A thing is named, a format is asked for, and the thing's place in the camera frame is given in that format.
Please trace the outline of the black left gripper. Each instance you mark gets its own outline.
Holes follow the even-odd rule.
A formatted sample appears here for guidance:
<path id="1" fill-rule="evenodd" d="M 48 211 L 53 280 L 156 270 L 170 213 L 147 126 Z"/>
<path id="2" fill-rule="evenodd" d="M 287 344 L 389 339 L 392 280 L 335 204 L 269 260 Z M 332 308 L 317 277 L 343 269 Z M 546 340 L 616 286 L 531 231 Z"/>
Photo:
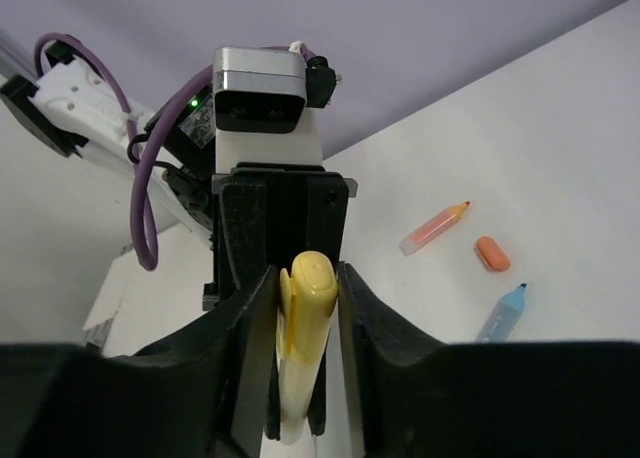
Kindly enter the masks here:
<path id="1" fill-rule="evenodd" d="M 347 202 L 358 183 L 322 166 L 242 163 L 212 179 L 213 281 L 202 308 L 236 306 L 224 411 L 233 438 L 280 436 L 276 324 L 279 272 L 304 251 L 323 253 L 335 271 Z M 307 413 L 313 436 L 326 429 L 326 345 Z"/>

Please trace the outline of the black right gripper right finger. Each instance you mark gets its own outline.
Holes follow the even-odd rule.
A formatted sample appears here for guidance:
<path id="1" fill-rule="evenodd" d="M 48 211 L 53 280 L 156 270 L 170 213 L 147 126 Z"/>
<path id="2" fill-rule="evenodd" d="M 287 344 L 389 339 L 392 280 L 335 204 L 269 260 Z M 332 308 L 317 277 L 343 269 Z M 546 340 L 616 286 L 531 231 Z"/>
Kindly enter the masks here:
<path id="1" fill-rule="evenodd" d="M 446 344 L 338 268 L 355 457 L 635 457 L 639 347 Z"/>

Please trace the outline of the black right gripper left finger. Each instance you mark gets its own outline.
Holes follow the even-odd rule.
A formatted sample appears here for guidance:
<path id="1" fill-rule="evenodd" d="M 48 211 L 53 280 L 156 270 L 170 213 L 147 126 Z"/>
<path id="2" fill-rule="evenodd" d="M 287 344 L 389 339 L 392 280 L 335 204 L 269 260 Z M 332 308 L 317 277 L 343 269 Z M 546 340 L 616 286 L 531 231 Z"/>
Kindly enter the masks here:
<path id="1" fill-rule="evenodd" d="M 256 457 L 270 398 L 276 271 L 132 356 L 1 349 L 5 457 Z"/>

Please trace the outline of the yellow marker cap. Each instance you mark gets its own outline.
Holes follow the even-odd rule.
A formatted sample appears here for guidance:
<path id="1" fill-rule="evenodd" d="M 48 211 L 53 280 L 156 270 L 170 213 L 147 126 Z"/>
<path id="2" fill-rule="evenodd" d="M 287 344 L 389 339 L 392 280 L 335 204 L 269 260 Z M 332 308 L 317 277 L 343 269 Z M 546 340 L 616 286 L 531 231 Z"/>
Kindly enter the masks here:
<path id="1" fill-rule="evenodd" d="M 317 251 L 297 255 L 279 276 L 277 349 L 281 358 L 304 365 L 320 361 L 338 297 L 331 261 Z"/>

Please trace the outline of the blue highlighter marker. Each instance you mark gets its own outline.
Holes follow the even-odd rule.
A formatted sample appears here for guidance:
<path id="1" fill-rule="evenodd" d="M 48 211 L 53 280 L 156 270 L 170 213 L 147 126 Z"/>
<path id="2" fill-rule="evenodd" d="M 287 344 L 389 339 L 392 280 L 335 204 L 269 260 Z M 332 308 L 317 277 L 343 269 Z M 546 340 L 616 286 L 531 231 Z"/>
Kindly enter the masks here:
<path id="1" fill-rule="evenodd" d="M 497 301 L 476 337 L 478 343 L 505 342 L 509 338 L 524 313 L 527 287 L 521 283 Z"/>

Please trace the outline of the small orange cap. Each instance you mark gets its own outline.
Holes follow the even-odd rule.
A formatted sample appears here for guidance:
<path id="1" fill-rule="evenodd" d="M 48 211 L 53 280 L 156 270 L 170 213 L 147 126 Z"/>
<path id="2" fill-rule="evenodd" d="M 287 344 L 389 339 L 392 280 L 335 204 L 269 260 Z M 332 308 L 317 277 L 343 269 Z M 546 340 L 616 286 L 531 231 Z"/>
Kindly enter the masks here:
<path id="1" fill-rule="evenodd" d="M 510 258 L 492 237 L 478 238 L 474 248 L 477 256 L 488 270 L 505 272 L 511 268 Z"/>

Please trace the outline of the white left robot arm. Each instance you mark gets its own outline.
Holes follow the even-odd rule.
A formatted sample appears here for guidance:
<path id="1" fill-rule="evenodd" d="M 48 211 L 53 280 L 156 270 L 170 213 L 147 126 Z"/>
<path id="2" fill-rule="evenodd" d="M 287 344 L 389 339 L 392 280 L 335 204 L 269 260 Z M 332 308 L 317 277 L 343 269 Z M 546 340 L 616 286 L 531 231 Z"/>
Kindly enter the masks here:
<path id="1" fill-rule="evenodd" d="M 222 47 L 160 110 L 126 98 L 75 39 L 50 34 L 36 81 L 1 98 L 59 155 L 130 180 L 133 250 L 92 346 L 1 349 L 4 449 L 257 451 L 326 424 L 335 268 L 356 181 L 315 129 L 339 82 L 302 43 Z"/>

